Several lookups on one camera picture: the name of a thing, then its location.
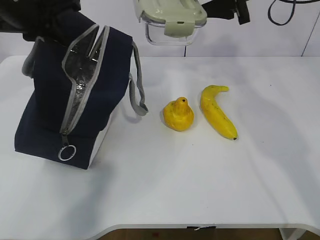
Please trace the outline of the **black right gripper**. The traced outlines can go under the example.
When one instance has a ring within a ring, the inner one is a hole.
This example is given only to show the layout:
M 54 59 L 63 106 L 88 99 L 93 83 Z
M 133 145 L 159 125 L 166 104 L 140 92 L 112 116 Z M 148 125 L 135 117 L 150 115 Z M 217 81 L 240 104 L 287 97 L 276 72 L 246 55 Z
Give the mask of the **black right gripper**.
M 210 0 L 201 6 L 208 18 L 232 20 L 236 12 L 240 25 L 251 21 L 247 0 Z

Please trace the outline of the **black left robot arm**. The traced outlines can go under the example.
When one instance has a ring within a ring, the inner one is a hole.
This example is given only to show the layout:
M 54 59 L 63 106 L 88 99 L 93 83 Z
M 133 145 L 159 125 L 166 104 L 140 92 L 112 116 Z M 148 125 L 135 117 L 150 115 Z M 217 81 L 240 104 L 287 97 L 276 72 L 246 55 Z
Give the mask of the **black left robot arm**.
M 60 17 L 64 13 L 80 10 L 79 0 L 2 0 L 0 31 L 22 34 L 28 42 L 43 37 L 67 45 L 68 39 L 63 33 Z

